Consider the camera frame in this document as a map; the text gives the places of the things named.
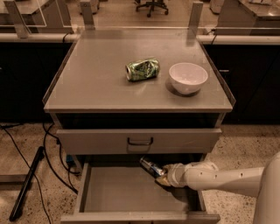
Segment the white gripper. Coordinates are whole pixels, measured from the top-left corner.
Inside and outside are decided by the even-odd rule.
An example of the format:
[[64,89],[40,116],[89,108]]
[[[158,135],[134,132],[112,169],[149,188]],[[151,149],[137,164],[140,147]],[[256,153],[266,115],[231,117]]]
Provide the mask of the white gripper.
[[166,164],[163,169],[167,172],[167,176],[160,176],[156,181],[161,186],[185,187],[186,174],[190,168],[192,168],[190,164]]

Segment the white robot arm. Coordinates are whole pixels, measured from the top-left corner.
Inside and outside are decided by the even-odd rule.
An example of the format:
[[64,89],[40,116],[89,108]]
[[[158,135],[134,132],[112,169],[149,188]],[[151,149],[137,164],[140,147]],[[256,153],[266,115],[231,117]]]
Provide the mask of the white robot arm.
[[203,161],[168,164],[165,174],[156,178],[162,186],[193,190],[220,190],[256,198],[253,224],[280,224],[280,153],[264,167],[219,170],[216,164]]

